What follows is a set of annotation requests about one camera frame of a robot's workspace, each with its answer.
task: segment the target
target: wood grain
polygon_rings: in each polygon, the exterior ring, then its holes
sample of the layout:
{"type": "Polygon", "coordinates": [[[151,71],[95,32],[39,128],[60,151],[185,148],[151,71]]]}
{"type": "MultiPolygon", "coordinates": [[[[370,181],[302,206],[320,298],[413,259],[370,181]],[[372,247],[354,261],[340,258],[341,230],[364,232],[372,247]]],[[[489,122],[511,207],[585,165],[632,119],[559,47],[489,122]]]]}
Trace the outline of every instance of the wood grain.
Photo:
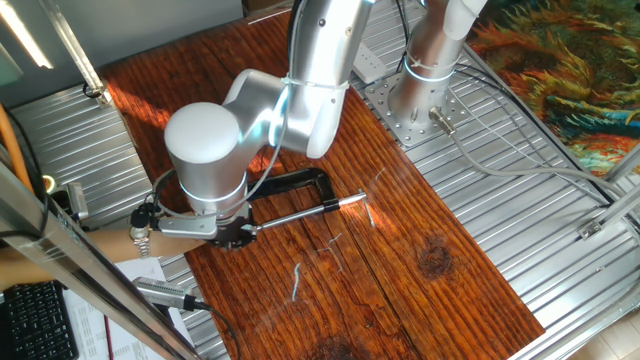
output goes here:
{"type": "MultiPolygon", "coordinates": [[[[162,133],[173,112],[222,102],[245,68],[285,75],[288,18],[239,21],[103,69],[152,179],[171,167],[162,133]]],[[[256,158],[250,174],[259,175],[269,157],[256,158]]],[[[339,197],[363,189],[376,227],[354,204],[263,231],[237,252],[201,247],[187,255],[206,301],[229,318],[246,358],[504,359],[543,333],[352,90],[329,153],[310,161],[285,151],[273,173],[309,166],[327,171],[339,197]],[[318,251],[336,237],[332,251],[318,251]]],[[[187,210],[175,185],[167,193],[171,207],[187,210]]],[[[260,223],[315,205],[310,189],[253,203],[260,223]]],[[[224,340],[235,356],[226,332],[224,340]]]]}

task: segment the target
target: colorful painting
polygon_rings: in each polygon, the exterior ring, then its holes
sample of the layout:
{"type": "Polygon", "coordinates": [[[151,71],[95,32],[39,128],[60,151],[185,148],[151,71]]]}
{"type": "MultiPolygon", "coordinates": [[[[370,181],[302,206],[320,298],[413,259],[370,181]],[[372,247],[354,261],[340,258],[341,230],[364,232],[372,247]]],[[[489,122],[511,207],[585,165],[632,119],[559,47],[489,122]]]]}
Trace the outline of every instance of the colorful painting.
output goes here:
{"type": "Polygon", "coordinates": [[[469,35],[476,53],[598,176],[640,142],[635,5],[489,0],[469,35]]]}

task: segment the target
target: silver metal panel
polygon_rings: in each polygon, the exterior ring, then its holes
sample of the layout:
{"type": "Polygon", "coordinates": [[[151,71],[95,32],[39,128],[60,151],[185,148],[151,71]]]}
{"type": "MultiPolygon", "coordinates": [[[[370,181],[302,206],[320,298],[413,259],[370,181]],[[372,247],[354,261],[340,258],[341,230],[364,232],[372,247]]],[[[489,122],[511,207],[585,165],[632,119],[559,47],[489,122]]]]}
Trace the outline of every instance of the silver metal panel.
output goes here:
{"type": "Polygon", "coordinates": [[[45,174],[82,184],[91,229],[127,217],[151,183],[115,106],[100,108],[77,86],[13,110],[45,174]]]}

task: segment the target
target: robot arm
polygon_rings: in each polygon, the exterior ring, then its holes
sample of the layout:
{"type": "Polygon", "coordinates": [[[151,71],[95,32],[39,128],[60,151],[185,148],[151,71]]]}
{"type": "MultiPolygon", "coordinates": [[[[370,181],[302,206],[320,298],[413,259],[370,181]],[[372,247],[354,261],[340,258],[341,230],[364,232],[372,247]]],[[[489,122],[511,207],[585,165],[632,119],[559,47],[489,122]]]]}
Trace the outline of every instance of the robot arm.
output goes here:
{"type": "MultiPolygon", "coordinates": [[[[421,3],[428,8],[427,16],[411,36],[407,71],[389,99],[394,113],[411,116],[412,121],[428,116],[434,106],[446,106],[444,89],[486,0],[421,3]]],[[[246,201],[249,163],[267,145],[314,159],[327,152],[372,4],[296,1],[286,77],[245,70],[222,105],[191,104],[171,117],[165,143],[180,185],[199,216],[161,220],[157,227],[164,234],[197,237],[223,247],[244,245],[233,238],[252,222],[246,201]]],[[[139,231],[140,226],[136,229],[132,237],[148,235],[139,231]]]]}
{"type": "Polygon", "coordinates": [[[222,105],[191,104],[171,117],[165,143],[180,186],[200,219],[161,220],[163,233],[220,240],[238,218],[247,223],[246,169],[264,146],[310,158],[327,152],[372,5],[370,0],[297,1],[285,78],[245,70],[222,105]],[[196,223],[196,230],[205,225],[208,231],[192,231],[196,223]]]}

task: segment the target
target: metal pole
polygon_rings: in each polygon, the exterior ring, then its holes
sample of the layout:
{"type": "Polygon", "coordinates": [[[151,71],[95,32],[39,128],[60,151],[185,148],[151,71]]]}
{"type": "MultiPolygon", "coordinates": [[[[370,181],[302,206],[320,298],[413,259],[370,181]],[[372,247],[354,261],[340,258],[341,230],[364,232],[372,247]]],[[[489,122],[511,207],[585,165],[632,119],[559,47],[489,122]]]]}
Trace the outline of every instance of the metal pole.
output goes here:
{"type": "MultiPolygon", "coordinates": [[[[1,164],[0,189],[0,231],[37,233],[42,204],[1,164]]],[[[4,240],[160,356],[200,358],[169,320],[59,208],[49,213],[42,239],[11,236],[4,240]]]]}
{"type": "Polygon", "coordinates": [[[636,166],[640,165],[640,146],[636,145],[633,150],[622,158],[614,167],[607,172],[604,180],[615,184],[620,178],[628,175],[636,166]]]}
{"type": "Polygon", "coordinates": [[[58,37],[67,48],[69,55],[76,63],[78,70],[82,73],[82,77],[87,82],[91,94],[95,94],[98,104],[104,106],[111,102],[111,95],[107,87],[102,83],[102,79],[98,76],[95,69],[91,65],[87,54],[85,54],[82,46],[78,42],[73,30],[69,26],[67,19],[62,15],[60,7],[55,0],[39,0],[40,7],[51,21],[51,25],[58,33],[58,37]]]}

